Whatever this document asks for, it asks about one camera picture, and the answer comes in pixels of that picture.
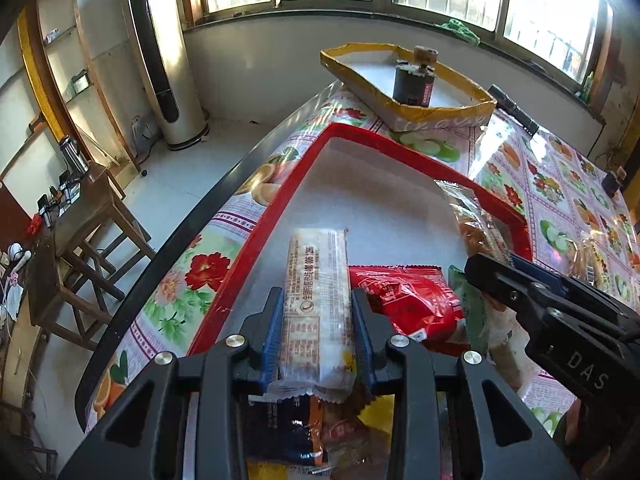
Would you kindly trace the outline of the clear pastry packet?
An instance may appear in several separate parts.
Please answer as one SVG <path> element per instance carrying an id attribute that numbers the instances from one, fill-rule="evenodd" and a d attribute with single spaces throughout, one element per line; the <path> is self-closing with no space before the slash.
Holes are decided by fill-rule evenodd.
<path id="1" fill-rule="evenodd" d="M 506 222 L 480 206 L 470 188 L 444 180 L 436 180 L 435 183 L 444 193 L 445 200 L 454 212 L 468 256 L 483 254 L 502 263 L 511 264 L 514 244 Z"/>

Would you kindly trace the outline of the dark blue snack packet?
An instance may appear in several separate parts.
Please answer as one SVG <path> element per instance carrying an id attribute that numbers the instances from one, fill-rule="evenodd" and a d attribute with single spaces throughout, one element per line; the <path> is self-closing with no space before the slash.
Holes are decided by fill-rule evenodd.
<path id="1" fill-rule="evenodd" d="M 243 408 L 245 454 L 264 462 L 320 466 L 322 422 L 322 403 L 315 396 L 277 402 L 250 398 Z"/>

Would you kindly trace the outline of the yellow cracker snack packet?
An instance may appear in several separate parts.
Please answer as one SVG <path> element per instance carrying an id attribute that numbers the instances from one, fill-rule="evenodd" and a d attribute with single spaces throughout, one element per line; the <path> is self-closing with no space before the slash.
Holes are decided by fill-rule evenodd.
<path id="1" fill-rule="evenodd" d="M 393 433 L 395 397 L 378 396 L 374 398 L 358 415 L 358 418 L 370 429 L 384 432 L 388 436 Z"/>

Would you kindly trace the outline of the floral wrapped snack packet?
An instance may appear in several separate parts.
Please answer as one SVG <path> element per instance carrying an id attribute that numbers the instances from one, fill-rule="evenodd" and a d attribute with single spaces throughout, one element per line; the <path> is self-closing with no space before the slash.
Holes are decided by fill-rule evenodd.
<path id="1" fill-rule="evenodd" d="M 613 282 L 610 273 L 610 267 L 606 261 L 605 255 L 596 242 L 590 240 L 590 258 L 591 266 L 593 267 L 594 286 L 600 289 L 601 292 L 612 294 Z"/>

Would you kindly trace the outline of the wooden stool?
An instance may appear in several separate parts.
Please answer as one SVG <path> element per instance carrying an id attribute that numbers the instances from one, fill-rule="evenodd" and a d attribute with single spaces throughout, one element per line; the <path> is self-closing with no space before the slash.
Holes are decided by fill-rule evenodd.
<path id="1" fill-rule="evenodd" d="M 79 184 L 78 199 L 40 232 L 25 288 L 33 326 L 93 351 L 112 320 L 105 298 L 124 300 L 117 283 L 155 250 L 105 167 L 93 162 Z"/>

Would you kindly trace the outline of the green long snack packet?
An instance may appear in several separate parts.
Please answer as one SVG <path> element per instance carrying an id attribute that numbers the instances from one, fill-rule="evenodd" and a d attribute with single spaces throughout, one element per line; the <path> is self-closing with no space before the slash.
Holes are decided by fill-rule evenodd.
<path id="1" fill-rule="evenodd" d="M 448 268 L 448 285 L 458 297 L 463 310 L 466 341 L 472 350 L 487 356 L 489 330 L 486 299 L 456 266 Z"/>

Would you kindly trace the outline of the clear striped biscuit packet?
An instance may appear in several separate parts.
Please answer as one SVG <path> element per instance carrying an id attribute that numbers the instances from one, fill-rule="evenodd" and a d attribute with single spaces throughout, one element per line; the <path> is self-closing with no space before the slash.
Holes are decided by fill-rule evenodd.
<path id="1" fill-rule="evenodd" d="M 596 251 L 591 237 L 570 240 L 570 276 L 590 285 L 596 284 Z"/>

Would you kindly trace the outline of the clear peanut snack packet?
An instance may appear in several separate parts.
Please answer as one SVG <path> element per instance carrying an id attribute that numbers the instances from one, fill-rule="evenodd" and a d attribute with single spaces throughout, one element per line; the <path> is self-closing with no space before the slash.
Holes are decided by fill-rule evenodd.
<path id="1" fill-rule="evenodd" d="M 322 402 L 322 462 L 315 479 L 385 479 L 390 433 L 364 423 L 345 404 Z"/>

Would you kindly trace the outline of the black flashlight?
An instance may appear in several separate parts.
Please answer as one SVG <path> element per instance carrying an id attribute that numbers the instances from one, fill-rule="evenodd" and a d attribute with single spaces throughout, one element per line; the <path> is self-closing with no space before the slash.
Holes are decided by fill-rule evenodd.
<path id="1" fill-rule="evenodd" d="M 500 87 L 496 84 L 492 84 L 487 92 L 497 101 L 497 107 L 500 110 L 504 110 L 506 114 L 513 117 L 517 122 L 519 122 L 522 127 L 533 136 L 539 130 L 539 125 L 527 114 L 521 107 L 518 106 L 518 103 L 513 101 L 510 96 L 506 94 Z"/>

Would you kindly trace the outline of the black weight in yellow tray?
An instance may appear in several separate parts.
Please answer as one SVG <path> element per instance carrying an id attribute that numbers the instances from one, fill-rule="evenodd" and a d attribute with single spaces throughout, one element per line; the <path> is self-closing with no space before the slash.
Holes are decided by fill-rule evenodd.
<path id="1" fill-rule="evenodd" d="M 398 60 L 393 99 L 402 105 L 429 107 L 434 89 L 438 51 L 416 46 L 413 61 Z"/>

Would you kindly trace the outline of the yellow shallow tray box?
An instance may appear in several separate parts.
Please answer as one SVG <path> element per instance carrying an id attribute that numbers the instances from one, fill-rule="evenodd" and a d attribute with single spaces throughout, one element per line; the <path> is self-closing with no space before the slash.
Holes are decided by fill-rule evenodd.
<path id="1" fill-rule="evenodd" d="M 486 126 L 497 104 L 433 49 L 354 42 L 320 62 L 395 132 Z"/>

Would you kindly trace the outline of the green cloth on windowsill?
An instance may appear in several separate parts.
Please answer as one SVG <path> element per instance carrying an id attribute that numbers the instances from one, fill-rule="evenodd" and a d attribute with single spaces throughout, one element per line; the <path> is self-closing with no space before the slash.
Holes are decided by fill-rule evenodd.
<path id="1" fill-rule="evenodd" d="M 462 21 L 457 20 L 456 18 L 450 18 L 448 21 L 442 24 L 438 24 L 438 27 L 441 29 L 445 29 L 447 32 L 451 32 L 457 38 L 465 41 L 467 44 L 470 44 L 473 47 L 478 47 L 480 45 L 480 37 L 477 36 L 472 29 L 469 29 Z"/>

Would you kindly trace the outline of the red shallow tray box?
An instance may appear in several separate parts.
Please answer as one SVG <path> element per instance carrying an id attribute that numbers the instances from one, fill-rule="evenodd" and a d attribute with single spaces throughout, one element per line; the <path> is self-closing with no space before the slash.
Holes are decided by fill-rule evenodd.
<path id="1" fill-rule="evenodd" d="M 368 130 L 325 128 L 257 220 L 231 263 L 188 352 L 205 352 L 262 310 L 285 279 L 291 235 L 301 228 L 344 231 L 352 264 L 463 266 L 466 255 L 454 214 L 438 182 L 471 190 L 480 206 L 510 231 L 513 250 L 533 257 L 525 218 L 461 172 Z"/>

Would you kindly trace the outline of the white long biscuit packet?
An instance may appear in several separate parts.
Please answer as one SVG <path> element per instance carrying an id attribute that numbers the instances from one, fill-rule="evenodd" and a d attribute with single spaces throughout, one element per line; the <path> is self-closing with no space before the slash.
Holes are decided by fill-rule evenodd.
<path id="1" fill-rule="evenodd" d="M 342 403 L 356 375 L 346 233 L 297 230 L 288 245 L 279 364 L 268 394 Z"/>

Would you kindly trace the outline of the red snack packet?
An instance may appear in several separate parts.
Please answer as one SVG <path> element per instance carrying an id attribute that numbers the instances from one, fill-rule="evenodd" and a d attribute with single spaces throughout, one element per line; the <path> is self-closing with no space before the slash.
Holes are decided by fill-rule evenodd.
<path id="1" fill-rule="evenodd" d="M 349 278 L 397 333 L 448 356 L 471 348 L 461 302 L 438 266 L 351 266 Z"/>

